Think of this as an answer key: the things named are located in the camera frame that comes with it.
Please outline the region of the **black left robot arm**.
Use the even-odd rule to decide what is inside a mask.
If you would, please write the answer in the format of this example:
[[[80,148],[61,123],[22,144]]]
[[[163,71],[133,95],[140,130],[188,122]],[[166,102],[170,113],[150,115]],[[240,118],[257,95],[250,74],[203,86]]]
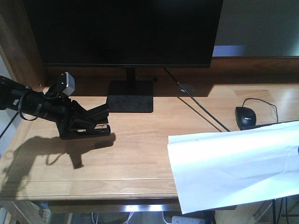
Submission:
[[[56,123],[59,137],[63,140],[109,136],[108,104],[86,110],[69,96],[75,90],[74,77],[62,73],[46,93],[36,92],[9,78],[0,78],[0,108]]]

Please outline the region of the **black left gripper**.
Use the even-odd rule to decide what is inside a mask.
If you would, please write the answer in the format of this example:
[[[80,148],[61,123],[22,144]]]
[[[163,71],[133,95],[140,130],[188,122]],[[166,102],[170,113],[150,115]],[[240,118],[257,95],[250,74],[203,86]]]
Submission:
[[[44,101],[38,103],[35,111],[37,117],[56,122],[59,138],[63,140],[89,138],[93,123],[108,124],[108,104],[86,110],[77,101],[69,98],[74,90],[74,87],[50,87],[42,95]],[[70,109],[74,117],[63,119]]]

